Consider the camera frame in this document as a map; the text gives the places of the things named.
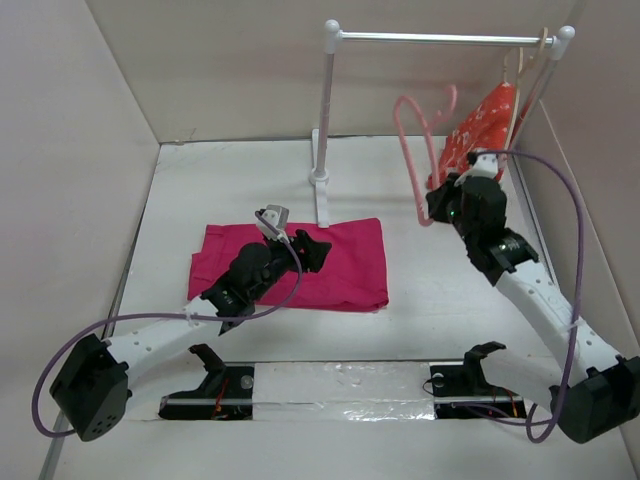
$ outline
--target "screw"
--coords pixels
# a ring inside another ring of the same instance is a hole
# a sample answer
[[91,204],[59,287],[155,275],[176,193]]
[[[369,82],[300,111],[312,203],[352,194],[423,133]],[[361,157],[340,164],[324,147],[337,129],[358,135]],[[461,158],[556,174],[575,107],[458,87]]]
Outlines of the screw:
[[242,378],[240,378],[240,387],[244,390],[253,388],[253,377],[251,375],[243,375]]
[[431,375],[431,384],[435,388],[444,387],[444,375],[442,375],[440,372],[437,372]]

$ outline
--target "clothes rack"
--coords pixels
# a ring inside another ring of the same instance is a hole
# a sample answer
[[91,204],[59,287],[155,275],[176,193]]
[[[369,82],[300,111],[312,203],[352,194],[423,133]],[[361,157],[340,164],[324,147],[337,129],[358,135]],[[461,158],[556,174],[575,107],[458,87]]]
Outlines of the clothes rack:
[[[324,77],[322,82],[322,101],[320,106],[320,123],[318,129],[311,132],[313,150],[313,168],[309,181],[315,188],[316,215],[318,226],[328,227],[329,205],[327,198],[327,182],[329,171],[326,168],[327,138],[329,135],[329,109],[331,105],[331,86],[333,83],[333,62],[338,44],[342,41],[353,42],[381,42],[381,43],[417,43],[421,45],[458,45],[481,47],[539,47],[539,37],[513,37],[490,35],[442,35],[442,34],[408,34],[408,33],[375,33],[375,32],[345,32],[340,29],[336,20],[325,23],[324,46]],[[545,40],[544,50],[549,54],[533,83],[527,99],[519,113],[519,129],[513,143],[530,118],[538,100],[544,94],[551,76],[560,61],[575,30],[571,26],[561,27],[557,35]]]

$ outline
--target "pink hanger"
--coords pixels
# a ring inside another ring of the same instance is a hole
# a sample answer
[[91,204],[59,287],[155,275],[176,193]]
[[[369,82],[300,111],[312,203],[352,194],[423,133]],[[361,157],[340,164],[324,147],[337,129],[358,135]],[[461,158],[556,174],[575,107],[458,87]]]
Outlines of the pink hanger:
[[422,135],[424,136],[424,140],[427,143],[427,153],[429,155],[429,162],[431,163],[431,175],[434,181],[434,188],[438,188],[441,185],[442,179],[440,178],[440,172],[438,170],[438,160],[436,159],[435,148],[433,146],[433,136],[432,131],[434,128],[444,122],[447,122],[451,115],[453,115],[453,110],[456,108],[456,101],[458,99],[458,91],[455,85],[449,85],[445,89],[447,94],[449,95],[449,105],[448,109],[443,114],[441,110],[438,110],[434,115],[431,122],[427,123],[424,118],[424,114],[420,109],[418,103],[411,97],[406,95],[402,95],[398,97],[396,100],[396,104],[393,107],[393,119],[396,124],[396,128],[398,129],[398,138],[400,139],[400,146],[402,147],[402,153],[404,154],[404,159],[407,163],[407,170],[409,171],[409,178],[411,179],[411,188],[413,190],[413,196],[416,202],[416,211],[418,214],[418,223],[423,227],[428,227],[433,223],[433,219],[429,218],[424,211],[424,200],[421,189],[421,182],[418,178],[418,171],[413,162],[413,158],[411,157],[411,151],[409,150],[409,145],[407,144],[407,138],[404,133],[404,128],[402,127],[402,123],[400,122],[400,107],[403,103],[407,103],[413,113],[416,116],[416,119],[420,123],[422,127]]

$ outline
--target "red floral cloth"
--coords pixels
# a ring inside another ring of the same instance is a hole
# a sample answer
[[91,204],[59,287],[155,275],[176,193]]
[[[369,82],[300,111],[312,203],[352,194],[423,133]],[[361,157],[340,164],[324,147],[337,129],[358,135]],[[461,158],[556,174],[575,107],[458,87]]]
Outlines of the red floral cloth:
[[[471,150],[504,148],[514,94],[514,85],[501,83],[447,137],[447,143],[438,163],[440,178],[446,178],[450,172],[464,173],[469,170],[467,153]],[[502,168],[498,174],[498,180],[501,176]],[[429,190],[434,189],[431,175],[429,175],[427,186]]]

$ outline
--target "folded pink cloth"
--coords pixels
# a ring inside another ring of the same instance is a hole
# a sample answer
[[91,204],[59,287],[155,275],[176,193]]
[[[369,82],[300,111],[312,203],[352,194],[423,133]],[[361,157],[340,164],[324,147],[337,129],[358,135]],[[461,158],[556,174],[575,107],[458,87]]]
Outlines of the folded pink cloth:
[[[305,273],[296,296],[287,307],[373,312],[389,303],[387,263],[382,243],[382,227],[377,218],[356,220],[318,228],[310,223],[292,223],[287,233],[306,230],[318,242],[332,248],[319,273]],[[228,268],[240,248],[261,242],[255,225],[207,225],[200,253],[191,259],[189,300],[209,288]],[[296,273],[286,273],[258,302],[277,305],[291,292]]]

